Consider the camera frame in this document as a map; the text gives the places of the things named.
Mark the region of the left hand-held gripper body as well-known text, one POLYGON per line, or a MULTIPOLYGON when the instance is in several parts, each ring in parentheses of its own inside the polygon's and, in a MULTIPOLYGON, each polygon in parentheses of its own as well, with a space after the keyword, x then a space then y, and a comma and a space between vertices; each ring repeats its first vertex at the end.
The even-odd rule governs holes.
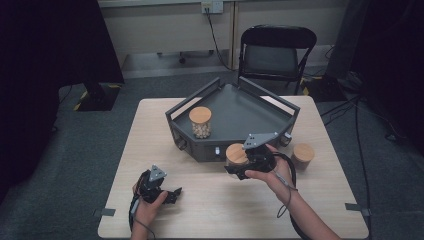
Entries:
POLYGON ((148 203, 153 203, 162 192, 161 185, 167 174, 157 165, 152 165, 140 176, 137 193, 148 203))

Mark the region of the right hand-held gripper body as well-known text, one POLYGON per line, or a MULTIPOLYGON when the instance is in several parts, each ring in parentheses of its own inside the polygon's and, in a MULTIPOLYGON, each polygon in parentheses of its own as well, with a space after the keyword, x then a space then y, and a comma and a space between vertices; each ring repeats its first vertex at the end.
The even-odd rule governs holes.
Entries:
POLYGON ((248 163, 242 172, 254 170, 270 172, 276 166, 274 154, 269 150, 267 144, 276 138, 276 133, 251 133, 243 143, 248 163))

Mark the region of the glass jar with brown contents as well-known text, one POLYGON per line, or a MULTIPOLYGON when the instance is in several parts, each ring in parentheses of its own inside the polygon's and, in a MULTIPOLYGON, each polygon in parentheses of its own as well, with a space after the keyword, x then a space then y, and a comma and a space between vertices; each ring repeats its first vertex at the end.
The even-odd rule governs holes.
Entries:
POLYGON ((241 143, 234 143, 227 147, 226 162, 229 166, 241 166, 248 162, 247 155, 241 143))

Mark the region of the glass jar with dark contents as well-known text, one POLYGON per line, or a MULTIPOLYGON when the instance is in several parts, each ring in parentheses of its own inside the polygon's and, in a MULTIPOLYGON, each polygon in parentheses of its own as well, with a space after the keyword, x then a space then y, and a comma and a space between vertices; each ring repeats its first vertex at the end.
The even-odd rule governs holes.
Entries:
POLYGON ((292 161, 298 170, 305 170, 314 157, 315 151, 309 144, 299 143, 293 148, 292 161))

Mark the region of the dark grey corner shelf rack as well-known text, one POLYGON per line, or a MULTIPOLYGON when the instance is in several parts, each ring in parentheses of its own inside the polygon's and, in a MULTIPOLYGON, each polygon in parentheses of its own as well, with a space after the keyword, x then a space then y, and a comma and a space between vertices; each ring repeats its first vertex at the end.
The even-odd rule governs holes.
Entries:
POLYGON ((300 108, 267 89, 241 77, 224 84, 216 78, 166 112, 175 145, 198 162, 226 159, 233 143, 243 143, 250 135, 274 135, 268 142, 286 146, 300 108), (196 107, 211 111, 211 135, 198 139, 192 131, 189 112, 196 107))

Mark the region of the glass jar with pale beans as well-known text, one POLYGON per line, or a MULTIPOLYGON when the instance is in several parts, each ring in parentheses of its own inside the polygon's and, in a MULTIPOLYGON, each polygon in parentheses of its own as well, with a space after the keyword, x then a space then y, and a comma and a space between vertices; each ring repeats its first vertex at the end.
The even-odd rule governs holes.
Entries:
POLYGON ((195 107, 189 112, 192 132, 196 138, 205 139, 211 135, 211 117, 211 110, 204 106, 195 107))

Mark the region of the person's left hand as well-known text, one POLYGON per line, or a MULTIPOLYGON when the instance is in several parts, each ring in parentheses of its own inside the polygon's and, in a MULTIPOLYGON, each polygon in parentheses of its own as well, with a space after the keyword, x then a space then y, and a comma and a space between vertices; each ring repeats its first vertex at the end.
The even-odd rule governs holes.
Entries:
POLYGON ((162 191, 153 203, 148 203, 142 197, 139 197, 135 220, 132 227, 133 234, 147 234, 147 228, 154 221, 167 196, 168 193, 166 191, 162 191))

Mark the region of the person's right hand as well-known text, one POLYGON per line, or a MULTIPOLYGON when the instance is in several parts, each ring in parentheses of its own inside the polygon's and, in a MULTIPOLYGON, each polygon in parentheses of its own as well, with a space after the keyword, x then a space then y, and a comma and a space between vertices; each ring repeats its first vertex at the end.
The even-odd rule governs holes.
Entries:
POLYGON ((276 197, 289 207, 295 199, 297 191, 291 180, 291 172, 288 163, 280 156, 275 156, 276 166, 270 172, 246 170, 245 175, 251 179, 265 182, 275 193, 276 197))

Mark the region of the grey tape strip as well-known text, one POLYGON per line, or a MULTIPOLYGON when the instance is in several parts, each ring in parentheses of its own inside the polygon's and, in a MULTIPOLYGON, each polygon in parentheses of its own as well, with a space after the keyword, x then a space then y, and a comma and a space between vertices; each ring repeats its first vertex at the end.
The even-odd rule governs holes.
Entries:
POLYGON ((116 212, 116 209, 110 209, 110 208, 95 209, 93 212, 93 216, 95 217, 114 216, 115 212, 116 212))
POLYGON ((345 208, 349 211, 358 211, 360 212, 364 217, 369 217, 372 215, 372 212, 369 208, 363 208, 359 204, 354 203, 346 203, 345 208))

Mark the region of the black stand base yellow tape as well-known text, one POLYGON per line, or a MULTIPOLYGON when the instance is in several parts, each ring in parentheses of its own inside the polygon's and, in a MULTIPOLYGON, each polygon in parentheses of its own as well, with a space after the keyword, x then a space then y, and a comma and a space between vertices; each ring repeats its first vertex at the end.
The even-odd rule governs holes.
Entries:
POLYGON ((75 105, 75 111, 111 111, 121 90, 120 84, 87 82, 86 91, 75 105))

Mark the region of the black folding chair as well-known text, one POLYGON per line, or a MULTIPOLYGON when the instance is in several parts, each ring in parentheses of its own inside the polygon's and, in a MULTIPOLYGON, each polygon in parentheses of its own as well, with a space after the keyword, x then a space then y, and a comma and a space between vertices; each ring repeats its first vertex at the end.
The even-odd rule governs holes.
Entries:
POLYGON ((298 93, 309 54, 317 42, 306 28, 286 25, 256 25, 241 36, 238 76, 295 83, 298 93))

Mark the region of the office chair caster base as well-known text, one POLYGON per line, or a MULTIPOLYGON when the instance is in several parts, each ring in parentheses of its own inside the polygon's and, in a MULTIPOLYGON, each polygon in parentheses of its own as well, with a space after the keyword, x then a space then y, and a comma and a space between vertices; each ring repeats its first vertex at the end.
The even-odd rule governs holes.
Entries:
POLYGON ((177 57, 180 64, 185 64, 188 58, 206 58, 215 53, 214 50, 207 51, 179 51, 179 52, 157 52, 158 57, 177 57))

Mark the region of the black curtain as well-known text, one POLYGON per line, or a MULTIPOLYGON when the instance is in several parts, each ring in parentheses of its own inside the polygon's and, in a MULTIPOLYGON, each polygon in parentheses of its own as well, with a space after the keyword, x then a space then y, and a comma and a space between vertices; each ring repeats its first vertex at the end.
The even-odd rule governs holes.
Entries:
POLYGON ((59 90, 122 81, 98 0, 0 0, 0 204, 36 169, 59 90))

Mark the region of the dark grey curtain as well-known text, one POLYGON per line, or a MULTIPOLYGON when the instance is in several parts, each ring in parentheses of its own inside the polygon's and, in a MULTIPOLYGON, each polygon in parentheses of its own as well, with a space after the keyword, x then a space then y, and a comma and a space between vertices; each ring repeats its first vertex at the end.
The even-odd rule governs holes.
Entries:
POLYGON ((424 155, 424 0, 348 0, 326 74, 349 71, 424 155))

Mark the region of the white wall socket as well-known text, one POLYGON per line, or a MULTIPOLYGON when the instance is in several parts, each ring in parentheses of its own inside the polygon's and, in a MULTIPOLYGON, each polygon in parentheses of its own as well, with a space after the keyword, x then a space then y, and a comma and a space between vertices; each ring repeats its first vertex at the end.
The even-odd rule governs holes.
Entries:
POLYGON ((224 12, 224 3, 222 1, 202 2, 201 12, 203 14, 222 14, 224 12))

